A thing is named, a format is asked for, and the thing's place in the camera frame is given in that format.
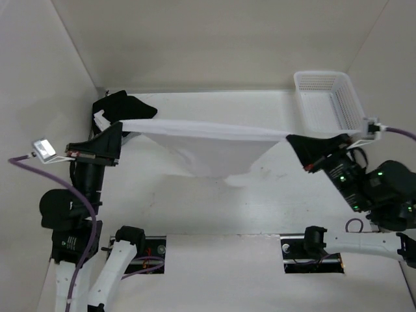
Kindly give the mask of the folded white tank top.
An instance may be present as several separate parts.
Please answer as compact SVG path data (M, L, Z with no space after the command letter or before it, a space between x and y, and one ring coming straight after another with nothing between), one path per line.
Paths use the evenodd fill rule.
M108 120L104 117L104 110L99 110L96 113L93 113L93 134L98 135L108 129L112 124L115 124L116 121Z

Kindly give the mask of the white plastic basket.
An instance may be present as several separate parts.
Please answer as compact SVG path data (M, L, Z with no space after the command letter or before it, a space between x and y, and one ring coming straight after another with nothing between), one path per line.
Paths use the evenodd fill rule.
M330 138L361 131L365 113L347 74L340 71L298 71L293 79L307 136Z

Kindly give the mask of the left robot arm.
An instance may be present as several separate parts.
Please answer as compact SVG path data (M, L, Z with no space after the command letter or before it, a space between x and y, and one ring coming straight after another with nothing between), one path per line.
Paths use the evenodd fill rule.
M92 269L103 227L97 215L105 169L118 164L122 122L93 139L69 143L70 182L46 192L40 200L41 225L52 230L51 258L56 265L56 311L109 311L122 276L133 259L146 251L143 229L122 226L94 285Z

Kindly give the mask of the folded grey tank top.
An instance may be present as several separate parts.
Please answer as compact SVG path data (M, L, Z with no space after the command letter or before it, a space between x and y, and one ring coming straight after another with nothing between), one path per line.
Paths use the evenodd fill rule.
M140 133L136 133L136 132L123 132L122 133L122 145L126 144L128 141L130 141L131 139L139 135Z

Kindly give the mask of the white tank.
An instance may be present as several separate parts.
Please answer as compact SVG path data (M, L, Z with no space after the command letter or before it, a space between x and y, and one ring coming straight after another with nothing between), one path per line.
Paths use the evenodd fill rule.
M224 179L247 174L286 131L223 123L140 119L124 120L125 132L140 133L171 151L195 177Z
M108 129L112 124L115 124L116 121L108 120L104 117L104 110L99 110L96 113L93 113L93 134L98 135Z

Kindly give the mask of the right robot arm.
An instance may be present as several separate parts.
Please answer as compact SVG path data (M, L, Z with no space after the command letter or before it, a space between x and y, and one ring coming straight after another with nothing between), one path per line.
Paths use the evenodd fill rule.
M302 251L315 263L342 252L380 255L415 268L415 239L405 234L415 228L415 173L398 161L388 160L368 171L355 155L368 160L363 148L346 134L332 138L287 135L304 170L323 171L355 213L378 227L377 232L334 233L325 227L304 231Z

